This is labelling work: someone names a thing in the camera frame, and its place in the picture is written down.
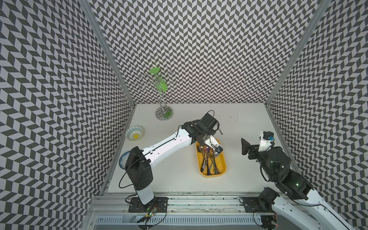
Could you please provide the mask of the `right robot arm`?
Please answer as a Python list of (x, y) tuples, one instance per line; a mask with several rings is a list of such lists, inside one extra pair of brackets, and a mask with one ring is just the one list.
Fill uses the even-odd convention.
[(260, 164), (264, 180), (272, 182), (278, 192), (266, 187), (258, 196), (259, 211), (273, 211), (293, 222), (302, 230), (352, 230), (300, 173), (291, 169), (291, 158), (274, 138), (260, 137), (258, 145), (241, 139), (241, 153)]

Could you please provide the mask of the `purple spoon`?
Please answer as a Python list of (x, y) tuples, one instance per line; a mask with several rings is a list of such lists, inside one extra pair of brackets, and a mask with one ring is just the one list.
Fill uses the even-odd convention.
[(210, 147), (205, 146), (204, 150), (205, 150), (205, 156), (206, 156), (207, 175), (211, 175), (211, 173), (210, 173), (210, 164), (209, 164)]

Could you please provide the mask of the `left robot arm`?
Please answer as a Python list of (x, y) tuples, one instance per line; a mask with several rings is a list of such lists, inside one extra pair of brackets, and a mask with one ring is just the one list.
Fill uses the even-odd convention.
[(179, 125), (174, 134), (157, 144), (144, 149), (134, 147), (122, 154), (118, 165), (125, 170), (140, 202), (147, 205), (155, 199), (150, 185), (153, 181), (152, 169), (171, 154), (199, 143), (201, 146), (212, 148), (217, 155), (220, 155), (223, 148), (214, 138), (218, 130), (219, 121), (206, 113), (201, 119)]

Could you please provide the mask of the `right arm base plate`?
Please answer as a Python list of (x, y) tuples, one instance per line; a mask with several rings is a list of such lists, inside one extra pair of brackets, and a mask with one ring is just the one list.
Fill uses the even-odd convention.
[(244, 206), (246, 213), (272, 213), (271, 203), (258, 197), (241, 197), (240, 203)]

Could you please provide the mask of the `copper handled spoon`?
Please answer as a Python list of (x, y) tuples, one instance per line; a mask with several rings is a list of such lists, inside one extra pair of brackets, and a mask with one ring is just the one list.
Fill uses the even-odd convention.
[(206, 156), (205, 156), (205, 150), (204, 146), (198, 146), (197, 151), (200, 152), (203, 155), (202, 159), (202, 165), (201, 165), (201, 172), (206, 172), (205, 175), (207, 175), (207, 165), (206, 165)]

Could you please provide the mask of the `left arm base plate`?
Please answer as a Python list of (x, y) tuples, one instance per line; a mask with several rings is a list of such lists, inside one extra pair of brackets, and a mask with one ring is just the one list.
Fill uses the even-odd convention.
[(153, 208), (158, 208), (158, 213), (166, 213), (168, 206), (168, 197), (155, 197), (148, 204), (142, 204), (138, 197), (133, 197), (130, 200), (129, 213), (148, 213), (152, 211)]

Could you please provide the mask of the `yellow plastic storage box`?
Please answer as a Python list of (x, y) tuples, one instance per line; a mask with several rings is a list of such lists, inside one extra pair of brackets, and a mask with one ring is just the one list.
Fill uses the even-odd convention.
[(215, 161), (217, 164), (217, 167), (220, 171), (220, 174), (216, 175), (214, 174), (214, 168), (212, 165), (212, 160), (211, 158), (209, 158), (209, 164), (210, 164), (210, 173), (211, 175), (205, 175), (206, 172), (201, 172), (201, 165), (202, 165), (202, 159), (203, 159), (203, 155), (197, 151), (197, 147), (201, 146), (198, 142), (195, 144), (196, 146), (196, 156), (197, 156), (197, 163), (198, 163), (198, 169), (199, 172), (201, 173), (202, 176), (210, 178), (210, 177), (217, 177), (217, 176), (221, 176), (223, 174), (226, 173), (227, 171), (227, 165), (226, 165), (226, 160), (225, 160), (225, 156), (224, 156), (224, 152), (222, 152), (221, 154), (217, 154), (212, 148), (210, 149), (210, 154), (212, 153), (213, 156), (215, 157)]

